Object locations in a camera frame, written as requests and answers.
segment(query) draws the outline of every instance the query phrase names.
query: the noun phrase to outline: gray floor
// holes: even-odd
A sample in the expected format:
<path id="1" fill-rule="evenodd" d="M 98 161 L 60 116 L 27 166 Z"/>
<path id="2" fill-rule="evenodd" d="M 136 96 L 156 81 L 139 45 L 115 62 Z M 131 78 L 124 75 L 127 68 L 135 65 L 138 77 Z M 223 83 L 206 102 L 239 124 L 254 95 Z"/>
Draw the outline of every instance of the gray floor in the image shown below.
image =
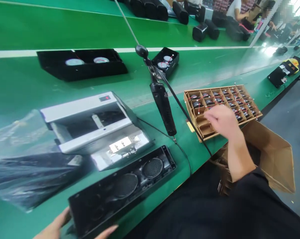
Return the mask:
<path id="1" fill-rule="evenodd" d="M 296 193 L 276 192 L 300 216 L 300 81 L 261 120 L 292 145 Z"/>

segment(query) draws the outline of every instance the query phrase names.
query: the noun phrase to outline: plastic bag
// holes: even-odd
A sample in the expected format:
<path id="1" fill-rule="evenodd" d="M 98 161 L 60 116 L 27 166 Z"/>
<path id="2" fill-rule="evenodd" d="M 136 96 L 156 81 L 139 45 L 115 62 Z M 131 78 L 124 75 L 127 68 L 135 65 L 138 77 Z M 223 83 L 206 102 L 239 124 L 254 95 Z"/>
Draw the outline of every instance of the plastic bag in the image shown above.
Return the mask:
<path id="1" fill-rule="evenodd" d="M 0 129 L 0 198 L 30 211 L 81 175 L 82 156 L 61 153 L 37 110 Z"/>

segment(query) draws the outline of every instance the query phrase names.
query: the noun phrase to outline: white wire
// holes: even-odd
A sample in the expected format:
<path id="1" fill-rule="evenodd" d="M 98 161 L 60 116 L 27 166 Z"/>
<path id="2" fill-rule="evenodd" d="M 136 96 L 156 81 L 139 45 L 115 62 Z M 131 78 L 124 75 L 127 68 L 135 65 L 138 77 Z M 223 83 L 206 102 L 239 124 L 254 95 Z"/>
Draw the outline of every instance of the white wire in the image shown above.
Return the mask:
<path id="1" fill-rule="evenodd" d="M 120 12 L 121 12 L 121 14 L 122 14 L 124 20 L 126 21 L 126 24 L 128 25 L 128 27 L 129 27 L 129 29 L 130 29 L 130 32 L 131 32 L 131 34 L 132 34 L 134 40 L 135 40 L 136 43 L 139 45 L 139 42 L 138 42 L 138 40 L 137 40 L 135 34 L 133 33 L 133 30 L 131 29 L 131 27 L 130 27 L 130 25 L 129 25 L 129 23 L 128 23 L 128 20 L 126 19 L 126 16 L 124 15 L 123 11 L 121 10 L 121 7 L 120 7 L 118 1 L 117 1 L 117 0 L 114 0 L 114 1 L 116 2 L 116 4 L 117 4 L 117 6 L 118 6 L 118 8 L 119 8 L 119 10 L 120 10 Z"/>

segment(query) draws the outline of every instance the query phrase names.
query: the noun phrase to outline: human hand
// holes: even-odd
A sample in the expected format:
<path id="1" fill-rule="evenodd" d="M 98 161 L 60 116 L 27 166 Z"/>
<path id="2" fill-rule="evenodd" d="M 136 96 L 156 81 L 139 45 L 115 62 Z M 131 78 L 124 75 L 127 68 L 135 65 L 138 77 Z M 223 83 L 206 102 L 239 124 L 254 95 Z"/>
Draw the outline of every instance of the human hand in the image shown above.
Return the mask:
<path id="1" fill-rule="evenodd" d="M 204 112 L 204 117 L 209 120 L 212 126 L 228 140 L 242 134 L 234 112 L 223 105 L 217 105 Z"/>
<path id="2" fill-rule="evenodd" d="M 60 229 L 70 220 L 69 207 L 67 207 L 52 223 L 42 230 L 34 239 L 59 239 Z M 104 230 L 95 239 L 107 239 L 108 236 L 117 229 L 118 225 L 114 225 Z"/>

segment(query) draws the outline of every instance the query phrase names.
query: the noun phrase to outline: silver machine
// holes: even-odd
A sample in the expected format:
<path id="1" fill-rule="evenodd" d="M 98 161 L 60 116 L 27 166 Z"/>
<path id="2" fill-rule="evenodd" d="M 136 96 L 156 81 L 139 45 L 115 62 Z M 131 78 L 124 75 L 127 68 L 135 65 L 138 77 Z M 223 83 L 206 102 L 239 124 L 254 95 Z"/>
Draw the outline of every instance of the silver machine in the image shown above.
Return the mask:
<path id="1" fill-rule="evenodd" d="M 113 92 L 40 111 L 61 152 L 89 154 L 99 171 L 137 156 L 152 144 L 136 115 Z"/>

